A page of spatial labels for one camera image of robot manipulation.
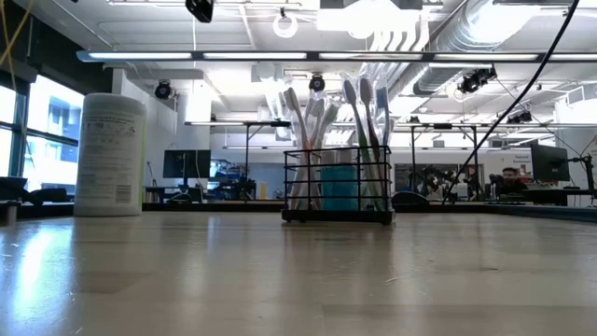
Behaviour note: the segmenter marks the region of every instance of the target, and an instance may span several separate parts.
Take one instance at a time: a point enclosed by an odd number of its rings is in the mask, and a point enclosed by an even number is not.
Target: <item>window frame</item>
[[[38,74],[37,76],[45,77],[51,81],[56,82],[59,85],[64,86],[65,88],[68,88],[75,92],[79,92],[70,88],[69,86],[62,84],[60,81],[57,81],[52,77],[42,76],[40,74]],[[10,158],[8,164],[8,176],[22,177],[25,166],[25,154],[27,152],[27,136],[31,135],[34,137],[39,137],[52,141],[54,143],[59,143],[77,148],[79,141],[66,136],[56,135],[52,133],[38,131],[36,129],[27,128],[26,125],[29,118],[29,100],[31,97],[31,84],[34,83],[29,83],[19,77],[15,77],[15,82],[17,86],[17,95],[15,97],[16,101],[13,114],[13,122],[10,123],[0,121],[0,129],[9,130],[12,132],[12,143],[10,145]],[[12,78],[10,77],[10,74],[4,71],[0,71],[0,86],[14,91],[15,88],[12,85]]]

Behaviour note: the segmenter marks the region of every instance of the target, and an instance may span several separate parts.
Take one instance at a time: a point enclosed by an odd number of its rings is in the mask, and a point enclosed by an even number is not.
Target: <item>computer monitor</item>
[[[570,181],[565,148],[531,145],[531,157],[534,179]]]
[[[211,150],[164,151],[164,178],[208,178]]]

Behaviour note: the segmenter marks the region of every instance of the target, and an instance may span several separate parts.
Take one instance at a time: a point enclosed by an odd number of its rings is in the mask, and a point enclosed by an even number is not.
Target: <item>toothbrush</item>
[[[367,128],[369,133],[369,142],[373,147],[373,156],[375,157],[375,162],[380,161],[380,140],[377,138],[377,134],[375,134],[375,129],[373,128],[373,120],[371,118],[371,83],[366,78],[361,78],[360,85],[359,85],[360,93],[361,93],[361,101],[365,104],[365,112],[367,113]]]
[[[351,105],[354,111],[354,121],[356,123],[356,131],[358,135],[358,145],[360,147],[367,147],[367,137],[365,136],[365,130],[363,129],[363,124],[361,123],[361,118],[359,117],[358,110],[356,109],[356,92],[354,92],[353,83],[350,80],[344,80],[342,83],[342,88],[344,90],[344,97],[346,101]],[[369,156],[369,151],[366,148],[361,148],[361,156],[363,157],[363,162],[371,163],[371,157]],[[371,166],[367,164],[365,166],[365,173],[368,176],[368,179],[376,179],[376,174],[374,173],[375,170],[371,169]],[[373,194],[380,195],[379,191],[377,190],[377,185],[372,185]],[[378,199],[374,199],[374,203],[376,207],[382,210],[382,203]]]
[[[309,144],[309,137],[307,136],[307,128],[305,126],[305,120],[303,119],[302,115],[300,114],[300,104],[299,104],[299,98],[297,98],[297,94],[295,93],[294,89],[289,88],[288,90],[286,90],[284,92],[284,97],[285,97],[286,103],[289,105],[289,107],[291,109],[293,109],[295,111],[295,113],[297,114],[298,125],[300,127],[300,143],[302,144],[302,149],[303,150],[311,149],[311,146]],[[307,156],[301,155],[300,156],[300,164],[306,165],[307,163],[308,163]],[[306,174],[307,174],[307,167],[300,167],[295,176],[295,181],[303,180]],[[302,184],[298,184],[297,188],[295,188],[295,186],[292,187],[291,194],[293,197],[298,197],[300,195],[300,192],[302,190],[301,185]],[[317,188],[315,188],[314,193],[315,193],[314,196],[319,196],[319,190]],[[295,206],[297,205],[298,200],[299,199],[297,199],[297,198],[293,198],[290,201],[291,209],[296,208]],[[313,205],[315,208],[318,208],[317,202],[315,202]]]
[[[315,122],[315,127],[313,128],[313,132],[311,133],[311,138],[309,139],[309,143],[311,144],[311,146],[313,148],[317,148],[315,146],[315,140],[317,139],[319,132],[320,132],[320,128],[321,128],[321,123],[322,123],[322,115],[324,114],[324,104],[325,104],[325,100],[324,99],[320,99],[318,100],[314,106],[313,109],[311,110],[311,114],[314,117],[317,117],[317,122]]]
[[[382,143],[384,146],[388,146],[390,141],[390,107],[388,106],[388,89],[383,86],[375,90],[377,97],[377,106],[383,108],[383,114],[385,116],[385,125],[383,127]]]
[[[332,122],[336,121],[336,117],[338,116],[338,111],[340,107],[337,104],[330,104],[327,107],[327,111],[324,114],[323,120],[321,121],[321,125],[319,126],[319,132],[317,134],[317,138],[315,138],[315,142],[313,147],[314,148],[321,148],[324,142],[324,135],[326,134],[327,127],[332,124]]]

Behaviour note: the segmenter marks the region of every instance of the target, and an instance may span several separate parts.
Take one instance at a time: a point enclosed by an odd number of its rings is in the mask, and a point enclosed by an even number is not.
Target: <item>ceiling light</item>
[[[112,6],[154,6],[154,7],[182,7],[185,1],[127,1],[127,0],[107,0]]]
[[[357,61],[420,61],[423,55],[416,52],[320,52],[322,60]]]
[[[100,61],[135,61],[135,60],[191,60],[190,52],[90,52],[89,57]]]
[[[246,149],[246,146],[224,146],[223,149]],[[297,149],[296,147],[290,146],[249,146],[249,149]]]
[[[190,126],[243,126],[240,121],[188,121],[185,125]]]
[[[290,19],[290,25],[286,29],[280,28],[280,20],[282,19]],[[294,15],[289,15],[284,13],[284,8],[280,8],[280,15],[276,16],[273,20],[272,27],[273,32],[280,36],[281,38],[290,38],[297,33],[299,29],[299,23],[297,22],[297,18]]]
[[[471,69],[491,69],[492,64],[479,64],[479,63],[430,63],[430,68],[471,68]]]
[[[597,61],[597,53],[558,54],[551,55],[550,61]]]
[[[304,60],[306,52],[204,52],[205,60]]]
[[[455,61],[455,62],[516,62],[535,61],[539,54],[535,53],[439,53],[433,58],[434,61]]]

